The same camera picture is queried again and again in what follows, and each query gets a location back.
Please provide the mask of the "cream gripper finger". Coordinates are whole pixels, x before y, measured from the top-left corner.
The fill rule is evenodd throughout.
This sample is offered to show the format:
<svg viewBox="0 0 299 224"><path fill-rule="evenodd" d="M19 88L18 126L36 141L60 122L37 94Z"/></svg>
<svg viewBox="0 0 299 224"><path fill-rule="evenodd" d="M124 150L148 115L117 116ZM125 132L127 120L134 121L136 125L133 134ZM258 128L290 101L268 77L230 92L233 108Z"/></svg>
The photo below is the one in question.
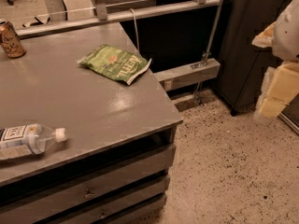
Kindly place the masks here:
<svg viewBox="0 0 299 224"><path fill-rule="evenodd" d="M271 48L273 46L273 33L276 23L267 26L261 33L252 40L252 45L259 48Z"/></svg>
<svg viewBox="0 0 299 224"><path fill-rule="evenodd" d="M284 61L278 68L268 67L261 92L256 114L276 118L299 94L299 62Z"/></svg>

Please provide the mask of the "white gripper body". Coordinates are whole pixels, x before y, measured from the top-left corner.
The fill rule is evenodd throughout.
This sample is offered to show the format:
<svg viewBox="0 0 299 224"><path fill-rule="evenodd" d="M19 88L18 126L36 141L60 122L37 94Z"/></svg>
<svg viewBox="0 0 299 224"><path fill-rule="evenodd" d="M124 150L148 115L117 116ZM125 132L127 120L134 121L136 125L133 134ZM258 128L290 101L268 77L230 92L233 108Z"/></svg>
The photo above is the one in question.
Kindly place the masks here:
<svg viewBox="0 0 299 224"><path fill-rule="evenodd" d="M285 61L299 61L299 0L292 0L276 20L272 51Z"/></svg>

